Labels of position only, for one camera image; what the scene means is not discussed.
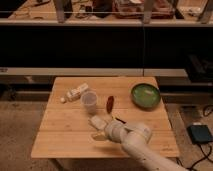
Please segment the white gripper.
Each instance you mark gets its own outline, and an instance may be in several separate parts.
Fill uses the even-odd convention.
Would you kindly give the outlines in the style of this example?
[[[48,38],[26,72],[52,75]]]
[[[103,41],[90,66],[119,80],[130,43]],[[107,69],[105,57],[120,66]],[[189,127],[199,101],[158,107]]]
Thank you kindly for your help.
[[[106,136],[102,133],[94,133],[91,137],[95,141],[106,141],[108,138],[112,142],[121,143],[128,134],[128,131],[125,129],[125,125],[117,120],[111,121],[105,127],[104,131]]]

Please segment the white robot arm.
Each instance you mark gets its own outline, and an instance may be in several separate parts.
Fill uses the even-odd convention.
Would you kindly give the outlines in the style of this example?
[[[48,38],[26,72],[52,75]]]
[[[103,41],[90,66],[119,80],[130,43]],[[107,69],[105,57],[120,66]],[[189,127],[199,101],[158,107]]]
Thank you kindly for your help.
[[[143,123],[130,124],[118,120],[112,120],[109,123],[103,120],[91,120],[90,123],[98,130],[92,135],[94,140],[120,143],[123,151],[148,171],[187,171],[148,147],[152,132]]]

